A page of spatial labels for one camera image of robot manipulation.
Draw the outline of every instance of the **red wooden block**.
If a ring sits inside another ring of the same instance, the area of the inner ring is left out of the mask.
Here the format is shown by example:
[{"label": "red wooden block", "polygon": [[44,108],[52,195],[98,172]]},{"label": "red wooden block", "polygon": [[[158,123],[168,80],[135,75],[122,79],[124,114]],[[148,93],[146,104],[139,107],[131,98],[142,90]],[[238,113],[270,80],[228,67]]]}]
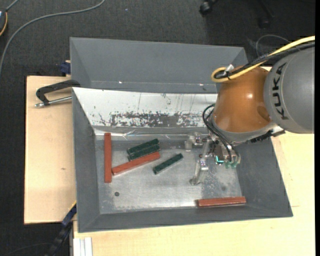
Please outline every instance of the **red wooden block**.
[{"label": "red wooden block", "polygon": [[111,183],[112,181],[112,166],[111,166],[111,133],[104,134],[104,182]]},{"label": "red wooden block", "polygon": [[152,161],[155,161],[160,158],[160,153],[159,152],[154,152],[139,158],[136,158],[134,160],[131,160],[130,162],[126,162],[124,164],[118,165],[116,167],[112,168],[112,173],[113,175],[117,175],[119,173],[129,171],[133,168],[139,167],[141,165],[150,163]]},{"label": "red wooden block", "polygon": [[196,201],[196,205],[199,208],[205,208],[205,207],[244,205],[246,202],[247,201],[244,196],[235,196],[235,197],[199,199]]}]

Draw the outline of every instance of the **black floor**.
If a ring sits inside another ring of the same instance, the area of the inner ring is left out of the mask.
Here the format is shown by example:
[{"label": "black floor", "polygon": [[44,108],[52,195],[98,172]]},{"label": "black floor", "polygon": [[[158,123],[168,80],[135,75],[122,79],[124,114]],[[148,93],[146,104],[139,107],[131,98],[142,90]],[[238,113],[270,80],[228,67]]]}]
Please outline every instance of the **black floor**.
[{"label": "black floor", "polygon": [[[13,0],[0,0],[6,8]],[[10,36],[40,16],[94,6],[99,0],[20,0],[8,12],[0,55]],[[267,29],[258,27],[256,0],[220,0],[206,17],[201,0],[106,0],[98,9],[33,23],[12,41],[0,77],[0,256],[44,255],[59,224],[23,225],[25,76],[62,76],[70,58],[69,37],[241,46],[249,60],[287,40],[315,34],[316,0],[264,0],[274,12]],[[58,255],[68,255],[68,243]]]}]

